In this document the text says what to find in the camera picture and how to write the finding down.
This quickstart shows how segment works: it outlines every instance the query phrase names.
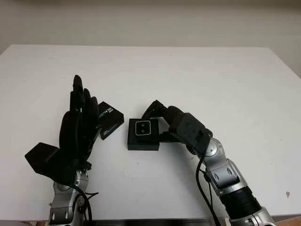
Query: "black product box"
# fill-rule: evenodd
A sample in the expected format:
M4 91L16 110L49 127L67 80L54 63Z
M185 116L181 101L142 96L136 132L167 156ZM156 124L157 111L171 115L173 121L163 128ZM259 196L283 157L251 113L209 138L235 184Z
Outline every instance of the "black product box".
M158 119L130 119L127 136L128 150L159 150Z
M104 101L98 105L98 109L98 125L101 127L100 137L102 140L104 140L122 123L124 123L124 117L123 113L108 105Z

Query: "white tabletop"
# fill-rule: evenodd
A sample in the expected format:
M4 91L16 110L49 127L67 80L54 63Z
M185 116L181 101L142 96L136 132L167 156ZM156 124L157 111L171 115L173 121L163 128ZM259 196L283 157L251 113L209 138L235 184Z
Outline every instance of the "white tabletop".
M127 150L128 119L155 99L211 129L271 215L301 213L301 80L269 49L13 45L0 56L1 220L48 219L52 181L24 155L58 146L76 74L125 117L89 158L94 219L210 217L184 145ZM227 215L215 195L214 208Z

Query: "metal arm segment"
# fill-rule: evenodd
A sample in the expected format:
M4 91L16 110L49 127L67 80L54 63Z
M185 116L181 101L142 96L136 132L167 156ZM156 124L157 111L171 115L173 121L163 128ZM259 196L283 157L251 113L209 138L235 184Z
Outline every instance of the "metal arm segment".
M222 144L209 142L204 164L211 185L225 205L232 226L275 226L267 210L260 206L237 166L225 156Z
M85 192L88 185L88 174L85 171L76 172L75 185ZM84 205L84 199L80 194L69 186L53 183L55 196L51 204L49 225L50 226L82 226L83 213L79 207Z

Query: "wire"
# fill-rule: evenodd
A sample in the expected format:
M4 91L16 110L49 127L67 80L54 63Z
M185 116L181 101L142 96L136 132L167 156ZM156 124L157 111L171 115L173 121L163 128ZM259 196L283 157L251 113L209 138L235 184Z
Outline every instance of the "wire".
M204 193L204 191L203 191L203 189L202 189L202 187L201 187L201 184L200 184L199 178L198 178L199 172L200 172L200 168L201 168L202 162L203 162L203 160L204 160L204 157L205 157L205 153L202 155L202 157L200 158L200 160L199 160L199 162L198 162L198 166L197 166L197 170L196 170L196 180L197 180L197 185L198 185L198 189L199 189L199 191L201 192L201 194L202 194L202 196L203 196L203 198L204 198L204 200L205 200L205 202L206 202L208 208L209 208L210 211L211 211L211 214L212 214L212 216L213 216L215 225L216 225L216 226L221 226L221 224L220 224L220 222L218 221L218 218L217 218L217 216L216 216L216 214L215 214L215 212L214 212L212 206L210 205L210 203L209 203L209 201L208 201L208 199L207 199L207 197L206 197L206 195L205 195L205 193Z
M99 194L99 192L93 193L91 196L88 197L88 200L91 199L93 196Z
M88 194L88 195L94 195L94 194L99 194L99 192L95 192L95 193L88 193L88 192L85 192L85 194Z
M201 171L206 179L206 172L199 169L199 171ZM209 193L210 193L210 202L211 202L211 206L212 206L212 209L213 209L213 202L212 202L212 191L211 191L211 184L210 182L208 182L208 186L209 186Z
M78 191L78 193L84 198L85 200L85 205L87 205L87 209L88 209L88 224L92 225L92 211L91 211L91 206L90 206L90 202L89 199L87 198L86 194L77 186L75 185L68 185L69 187L75 189L76 191Z
M211 207L213 209L213 202L212 202L212 192L211 192L211 184L208 182L209 185L209 193L210 193L210 202L211 202Z

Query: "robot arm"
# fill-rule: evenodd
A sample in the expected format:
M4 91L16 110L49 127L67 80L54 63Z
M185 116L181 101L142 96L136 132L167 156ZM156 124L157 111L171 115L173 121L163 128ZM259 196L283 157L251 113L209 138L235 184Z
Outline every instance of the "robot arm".
M150 117L163 117L169 124L168 132L159 136L160 141L181 142L200 158L199 165L204 161L205 174L224 204L232 226L275 226L267 210L253 197L237 166L226 158L220 141L200 121L174 106L166 108L158 100L150 105L142 119Z
M275 226L267 210L253 197L237 166L225 156L220 141L210 139L204 157L206 175L224 204L232 226Z

